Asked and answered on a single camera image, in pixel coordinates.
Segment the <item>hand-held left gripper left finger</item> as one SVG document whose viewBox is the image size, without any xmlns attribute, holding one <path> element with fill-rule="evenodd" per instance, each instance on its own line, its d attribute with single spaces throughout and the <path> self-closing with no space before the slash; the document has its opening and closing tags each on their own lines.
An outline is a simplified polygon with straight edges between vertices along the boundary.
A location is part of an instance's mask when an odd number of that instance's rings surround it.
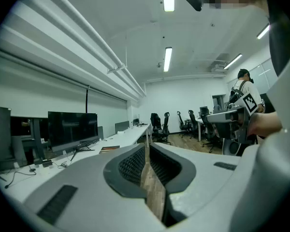
<svg viewBox="0 0 290 232">
<path fill-rule="evenodd" d="M 46 223 L 47 231 L 163 231 L 140 186 L 144 165 L 144 144 L 81 159 L 34 190 L 25 207 Z"/>
</svg>

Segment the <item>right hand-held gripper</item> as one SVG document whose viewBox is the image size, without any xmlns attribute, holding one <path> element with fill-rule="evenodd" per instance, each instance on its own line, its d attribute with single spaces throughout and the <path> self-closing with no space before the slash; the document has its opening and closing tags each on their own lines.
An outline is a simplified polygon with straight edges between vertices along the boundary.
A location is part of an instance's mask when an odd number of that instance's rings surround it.
<svg viewBox="0 0 290 232">
<path fill-rule="evenodd" d="M 248 92 L 234 94 L 235 102 L 228 104 L 226 111 L 207 115 L 208 123 L 215 124 L 218 135 L 223 139 L 222 154 L 241 156 L 244 150 L 256 143 L 255 136 L 248 135 L 251 117 L 256 113 L 258 105 Z"/>
</svg>

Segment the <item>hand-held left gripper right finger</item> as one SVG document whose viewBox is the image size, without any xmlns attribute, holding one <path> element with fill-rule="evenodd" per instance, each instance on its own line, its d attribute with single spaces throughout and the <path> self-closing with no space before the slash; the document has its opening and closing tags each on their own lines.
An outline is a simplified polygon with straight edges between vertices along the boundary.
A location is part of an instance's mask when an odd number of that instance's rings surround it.
<svg viewBox="0 0 290 232">
<path fill-rule="evenodd" d="M 240 157 L 197 152 L 162 143 L 149 146 L 150 165 L 165 188 L 162 223 L 190 217 L 216 196 Z"/>
</svg>

